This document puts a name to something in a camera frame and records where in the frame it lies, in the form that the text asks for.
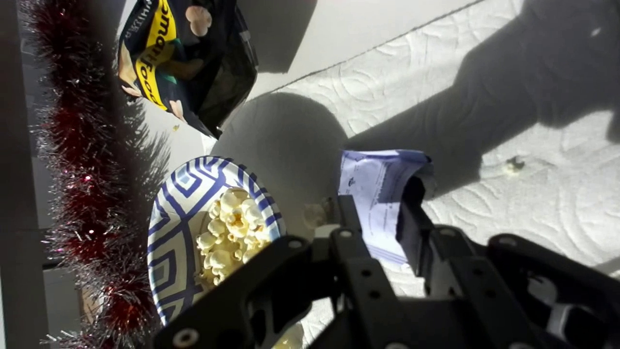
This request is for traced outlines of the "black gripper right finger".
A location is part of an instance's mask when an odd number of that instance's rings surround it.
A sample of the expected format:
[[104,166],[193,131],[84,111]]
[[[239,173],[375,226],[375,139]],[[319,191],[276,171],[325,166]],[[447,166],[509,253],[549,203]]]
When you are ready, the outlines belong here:
[[462,232],[433,226],[422,210],[425,191],[412,177],[400,197],[400,247],[423,280],[422,327],[437,349],[507,349],[509,298],[489,261]]

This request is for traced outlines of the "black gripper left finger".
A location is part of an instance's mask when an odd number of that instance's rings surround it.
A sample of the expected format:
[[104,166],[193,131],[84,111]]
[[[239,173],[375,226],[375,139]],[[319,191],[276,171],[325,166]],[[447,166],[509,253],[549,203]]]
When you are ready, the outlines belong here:
[[340,290],[336,319],[346,344],[352,349],[412,349],[392,290],[361,241],[352,199],[332,199],[330,218],[336,224],[330,255]]

